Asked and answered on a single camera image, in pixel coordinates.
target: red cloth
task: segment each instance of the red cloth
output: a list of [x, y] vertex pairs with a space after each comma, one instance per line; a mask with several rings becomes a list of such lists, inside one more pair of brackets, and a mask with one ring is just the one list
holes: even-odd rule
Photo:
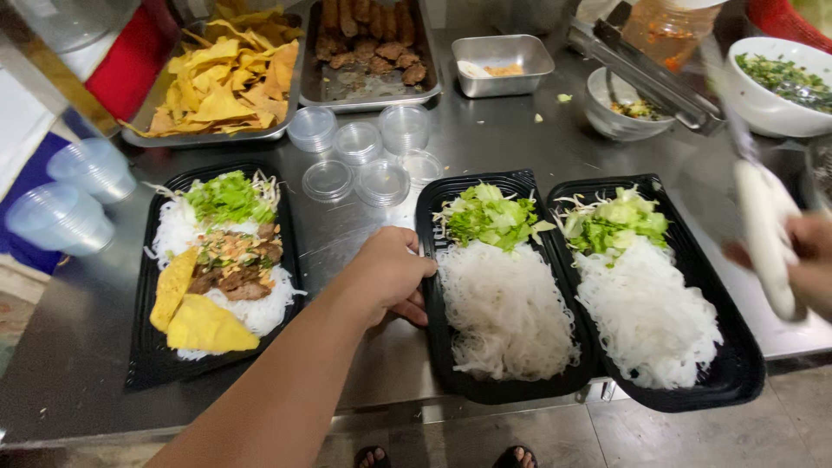
[[789, 0], [749, 0], [748, 19], [769, 36], [832, 53], [832, 40], [804, 20]]
[[139, 110], [173, 49], [174, 42], [166, 32], [141, 5], [84, 83], [114, 117], [129, 121]]

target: stainless steel tray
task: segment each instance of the stainless steel tray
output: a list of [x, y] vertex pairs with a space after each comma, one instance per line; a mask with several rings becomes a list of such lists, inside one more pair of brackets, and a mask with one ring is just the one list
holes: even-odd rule
[[315, 56], [314, 45], [318, 40], [318, 26], [320, 25], [321, 2], [315, 2], [309, 12], [309, 36], [306, 40], [304, 67], [301, 73], [300, 103], [304, 106], [328, 107], [335, 113], [371, 112], [384, 109], [392, 104], [424, 104], [431, 97], [442, 91], [442, 78], [436, 56], [433, 54], [433, 36], [430, 32], [428, 12], [424, 0], [412, 1], [410, 14], [414, 17], [416, 26], [416, 41], [414, 49], [422, 57], [427, 73], [422, 81], [422, 90], [406, 87], [404, 94], [381, 97], [358, 97], [353, 99], [328, 100], [324, 98], [324, 90], [328, 83], [337, 82], [335, 76], [340, 70], [332, 70]]
[[522, 75], [475, 78], [457, 68], [459, 85], [465, 96], [512, 96], [535, 92], [540, 81], [555, 70], [552, 56], [540, 39], [528, 34], [511, 36], [465, 37], [451, 44], [454, 62], [464, 60], [480, 67], [507, 67], [522, 64]]
[[[308, 31], [306, 27], [309, 23], [309, 12], [306, 8], [296, 9], [290, 8], [286, 15], [295, 16], [300, 20], [300, 29], [304, 32]], [[191, 27], [191, 30], [196, 32], [196, 29], [203, 29], [204, 23], [200, 22], [199, 27]], [[203, 145], [221, 145], [225, 143], [239, 143], [239, 142], [266, 142], [279, 140], [286, 132], [286, 127], [295, 116], [295, 111], [298, 109], [298, 98], [300, 96], [300, 70], [304, 62], [304, 52], [306, 50], [307, 34], [298, 37], [298, 57], [295, 59], [295, 68], [292, 69], [292, 81], [289, 87], [289, 109], [286, 112], [286, 119], [275, 125], [272, 128], [266, 128], [260, 132], [237, 132], [234, 135], [226, 135], [223, 133], [208, 133], [205, 135], [175, 135], [172, 137], [143, 137], [136, 132], [133, 132], [127, 127], [121, 129], [121, 136], [137, 147], [197, 147]], [[178, 57], [185, 53], [182, 49], [181, 43], [177, 45], [171, 57]], [[171, 85], [176, 77], [167, 72], [166, 67], [159, 72], [156, 82], [147, 93], [145, 101], [139, 107], [139, 111], [130, 121], [130, 124], [136, 128], [146, 130], [150, 128], [153, 114], [156, 113], [156, 106], [159, 106], [165, 101], [167, 88]]]

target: clear plastic sauce cup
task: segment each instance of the clear plastic sauce cup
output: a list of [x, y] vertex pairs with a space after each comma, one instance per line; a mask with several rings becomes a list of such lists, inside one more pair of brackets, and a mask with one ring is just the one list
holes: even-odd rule
[[359, 169], [355, 192], [372, 207], [394, 207], [410, 193], [410, 175], [401, 164], [379, 159]]
[[335, 133], [335, 151], [350, 166], [361, 166], [373, 161], [384, 149], [381, 133], [375, 125], [353, 122]]
[[304, 107], [286, 128], [289, 139], [305, 152], [322, 152], [332, 147], [338, 131], [335, 114], [325, 107]]
[[420, 104], [387, 107], [379, 116], [379, 126], [384, 147], [396, 156], [428, 145], [428, 110]]

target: fried spring roll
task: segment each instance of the fried spring roll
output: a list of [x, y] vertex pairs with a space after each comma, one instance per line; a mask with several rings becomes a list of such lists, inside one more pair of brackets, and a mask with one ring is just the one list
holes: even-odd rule
[[338, 32], [338, 0], [323, 0], [323, 10], [320, 13], [320, 23], [327, 32]]
[[369, 32], [376, 39], [381, 39], [381, 37], [384, 35], [384, 25], [381, 17], [381, 7], [376, 2], [370, 2]]
[[355, 0], [353, 18], [357, 22], [369, 23], [369, 0]]
[[384, 35], [382, 38], [386, 42], [396, 40], [396, 12], [393, 7], [381, 7], [382, 25], [384, 26]]
[[346, 37], [359, 33], [359, 25], [353, 19], [351, 0], [338, 0], [338, 14], [341, 21], [341, 32]]
[[401, 0], [396, 3], [396, 24], [399, 27], [399, 42], [405, 47], [410, 47], [414, 44], [416, 38], [416, 28], [414, 27], [414, 19], [410, 16], [408, 11], [407, 0]]

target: metal tongs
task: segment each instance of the metal tongs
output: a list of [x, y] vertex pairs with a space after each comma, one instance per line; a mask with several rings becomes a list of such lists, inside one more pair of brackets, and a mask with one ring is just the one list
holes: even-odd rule
[[707, 136], [725, 124], [720, 108], [624, 41], [621, 32], [609, 22], [599, 19], [595, 27], [589, 28], [573, 18], [568, 41], [585, 57], [603, 63], [692, 132]]

